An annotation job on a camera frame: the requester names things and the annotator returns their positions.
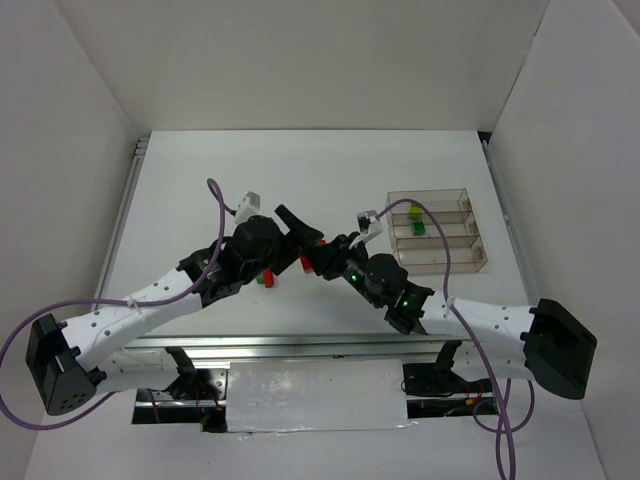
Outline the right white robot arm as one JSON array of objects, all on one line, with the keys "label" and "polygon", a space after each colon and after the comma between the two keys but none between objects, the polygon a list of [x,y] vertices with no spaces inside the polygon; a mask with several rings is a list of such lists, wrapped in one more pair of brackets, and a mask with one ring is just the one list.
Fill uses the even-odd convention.
[{"label": "right white robot arm", "polygon": [[344,235],[305,255],[318,276],[344,279],[399,333],[448,337],[440,369],[467,382],[525,379],[561,398],[584,398],[597,339],[557,301],[514,307],[446,297],[411,282],[393,255],[369,255]]}]

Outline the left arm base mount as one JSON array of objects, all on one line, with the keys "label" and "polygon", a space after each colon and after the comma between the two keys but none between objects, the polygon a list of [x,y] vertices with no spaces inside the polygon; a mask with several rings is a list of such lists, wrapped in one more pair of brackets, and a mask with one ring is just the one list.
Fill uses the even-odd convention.
[{"label": "left arm base mount", "polygon": [[162,350],[176,365],[177,378],[164,389],[136,392],[134,425],[197,425],[207,433],[226,433],[229,370],[198,369],[179,347]]}]

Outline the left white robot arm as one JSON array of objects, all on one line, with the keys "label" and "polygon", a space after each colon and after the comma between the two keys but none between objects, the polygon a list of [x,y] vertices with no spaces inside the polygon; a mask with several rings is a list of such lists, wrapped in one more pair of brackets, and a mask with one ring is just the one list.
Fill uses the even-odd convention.
[{"label": "left white robot arm", "polygon": [[52,314],[37,318],[26,363],[46,412],[67,414],[108,388],[148,388],[174,398],[189,393],[199,378],[183,349],[152,349],[140,357],[123,349],[167,322],[237,294],[266,269],[281,273],[324,236],[283,205],[275,213],[286,233],[275,219],[253,215],[127,299],[64,321]]}]

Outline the green square lego brick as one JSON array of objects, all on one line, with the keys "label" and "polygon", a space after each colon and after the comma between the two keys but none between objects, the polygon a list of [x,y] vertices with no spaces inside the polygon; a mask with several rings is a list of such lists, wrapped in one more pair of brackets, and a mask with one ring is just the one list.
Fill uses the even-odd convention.
[{"label": "green square lego brick", "polygon": [[414,221],[411,223],[411,231],[414,236],[423,236],[426,234],[426,226],[422,221]]}]

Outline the long red lego brick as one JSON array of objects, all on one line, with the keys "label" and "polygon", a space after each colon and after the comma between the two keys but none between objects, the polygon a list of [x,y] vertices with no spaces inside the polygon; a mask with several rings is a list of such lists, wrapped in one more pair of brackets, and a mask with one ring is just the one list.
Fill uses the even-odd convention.
[{"label": "long red lego brick", "polygon": [[273,288],[276,284],[276,275],[271,268],[267,268],[263,273],[263,283],[268,289]]}]

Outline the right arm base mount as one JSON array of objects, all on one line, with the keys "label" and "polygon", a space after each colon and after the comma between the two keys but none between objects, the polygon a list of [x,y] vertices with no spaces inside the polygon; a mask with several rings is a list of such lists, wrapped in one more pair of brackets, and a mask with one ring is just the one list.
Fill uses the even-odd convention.
[{"label": "right arm base mount", "polygon": [[453,372],[453,355],[462,345],[447,341],[434,362],[403,364],[401,389],[409,419],[497,414],[488,378],[469,382]]}]

